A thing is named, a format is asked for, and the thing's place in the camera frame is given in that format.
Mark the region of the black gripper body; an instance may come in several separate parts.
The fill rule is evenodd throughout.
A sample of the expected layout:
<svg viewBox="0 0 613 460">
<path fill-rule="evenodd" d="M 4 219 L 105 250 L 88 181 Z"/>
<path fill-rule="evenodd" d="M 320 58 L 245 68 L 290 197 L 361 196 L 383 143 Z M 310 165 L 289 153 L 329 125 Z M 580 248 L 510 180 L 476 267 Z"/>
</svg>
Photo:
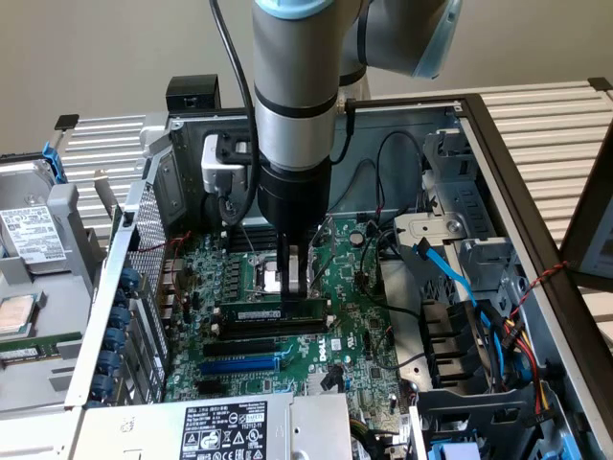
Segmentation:
<svg viewBox="0 0 613 460">
<path fill-rule="evenodd" d="M 278 233 L 303 235 L 320 222 L 329 207 L 331 163 L 292 172 L 261 166 L 258 205 Z"/>
</svg>

